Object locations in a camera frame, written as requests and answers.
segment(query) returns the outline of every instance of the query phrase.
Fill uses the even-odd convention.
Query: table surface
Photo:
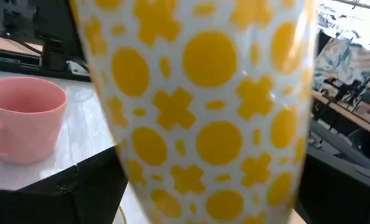
[[[329,99],[324,97],[321,93],[317,91],[312,91],[312,95],[314,98],[319,100],[320,102],[327,104]],[[337,105],[336,103],[330,103],[329,107],[338,112],[339,114],[343,115],[344,117],[348,118],[350,121],[356,123],[361,128],[365,129],[366,131],[370,132],[370,116],[369,115],[356,115],[351,111],[346,110],[344,107]]]
[[[0,78],[25,76],[0,72]],[[45,78],[61,86],[67,94],[67,110],[55,153],[28,166],[0,161],[0,189],[17,190],[60,172],[114,145],[99,100],[90,83]],[[128,185],[120,204],[127,224],[148,223],[134,191]],[[291,224],[305,224],[293,211]]]

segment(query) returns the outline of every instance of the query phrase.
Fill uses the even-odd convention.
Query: cup
[[[32,77],[0,79],[0,158],[30,164],[55,149],[66,94],[55,83]]]
[[[314,1],[72,0],[152,223],[286,223],[305,156]]]

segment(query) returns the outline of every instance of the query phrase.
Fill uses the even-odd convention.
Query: pink mug
[[[30,164],[53,152],[66,109],[65,91],[32,77],[0,79],[0,158]]]

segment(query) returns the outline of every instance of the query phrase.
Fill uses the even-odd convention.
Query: white table
[[[25,76],[0,72],[0,78]],[[67,94],[67,109],[55,153],[43,162],[19,166],[0,161],[0,189],[17,190],[62,171],[114,145],[90,83],[45,78]],[[148,223],[130,186],[120,204],[128,224]]]

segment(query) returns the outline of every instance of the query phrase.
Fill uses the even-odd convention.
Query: yellow polka dot cup
[[[313,69],[311,0],[71,0],[151,223],[286,223]]]

